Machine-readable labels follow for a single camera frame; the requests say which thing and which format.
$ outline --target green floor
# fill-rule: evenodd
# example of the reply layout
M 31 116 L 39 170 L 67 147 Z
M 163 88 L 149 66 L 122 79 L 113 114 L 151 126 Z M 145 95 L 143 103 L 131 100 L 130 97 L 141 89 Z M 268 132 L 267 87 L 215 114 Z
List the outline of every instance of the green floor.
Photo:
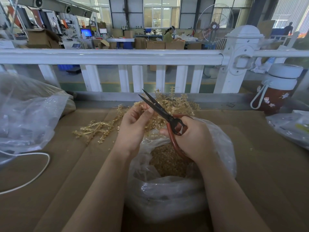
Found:
M 84 83 L 60 83 L 61 89 L 65 91 L 86 91 L 86 86 Z M 175 84 L 165 84 L 165 93 L 171 91 L 171 86 Z M 103 92 L 121 92 L 119 83 L 102 83 L 101 84 Z M 133 92 L 133 83 L 129 84 L 130 92 Z M 213 93 L 215 84 L 201 84 L 199 93 Z M 145 83 L 144 89 L 149 92 L 155 91 L 155 83 Z M 185 93 L 190 93 L 191 84 L 186 84 Z

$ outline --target left hand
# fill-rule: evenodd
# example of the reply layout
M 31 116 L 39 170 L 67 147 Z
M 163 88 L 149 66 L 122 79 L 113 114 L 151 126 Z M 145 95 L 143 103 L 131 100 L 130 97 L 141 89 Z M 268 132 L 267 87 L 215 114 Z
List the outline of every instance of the left hand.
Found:
M 119 154 L 128 154 L 133 159 L 139 151 L 145 126 L 153 113 L 154 110 L 145 102 L 130 108 L 123 116 L 113 151 Z

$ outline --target blue screen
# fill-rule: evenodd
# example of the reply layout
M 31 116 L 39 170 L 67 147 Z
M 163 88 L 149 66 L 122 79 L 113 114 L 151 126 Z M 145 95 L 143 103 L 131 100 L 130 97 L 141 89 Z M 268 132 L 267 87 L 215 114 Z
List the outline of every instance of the blue screen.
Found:
M 82 34 L 84 33 L 85 36 L 92 36 L 90 29 L 81 29 Z

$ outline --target person in black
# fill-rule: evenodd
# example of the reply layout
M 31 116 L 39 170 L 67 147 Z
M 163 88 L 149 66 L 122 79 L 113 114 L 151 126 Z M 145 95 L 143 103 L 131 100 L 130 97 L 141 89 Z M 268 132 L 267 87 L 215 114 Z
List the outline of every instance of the person in black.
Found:
M 289 32 L 292 34 L 293 31 L 292 24 L 293 22 L 290 22 L 290 24 L 284 28 L 284 35 L 288 35 Z

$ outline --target hand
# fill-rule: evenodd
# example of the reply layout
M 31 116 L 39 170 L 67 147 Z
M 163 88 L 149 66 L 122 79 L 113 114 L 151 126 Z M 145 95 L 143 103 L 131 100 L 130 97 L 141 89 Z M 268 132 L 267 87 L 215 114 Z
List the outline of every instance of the hand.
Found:
M 134 158 L 143 140 L 145 126 L 153 113 L 154 110 L 146 103 L 140 103 L 130 108 L 122 118 L 113 151 L 128 154 Z
M 175 135 L 175 139 L 186 155 L 199 165 L 215 153 L 211 134 L 207 125 L 201 121 L 186 116 L 181 120 L 188 129 L 182 136 Z M 160 129 L 160 134 L 169 137 L 167 129 Z

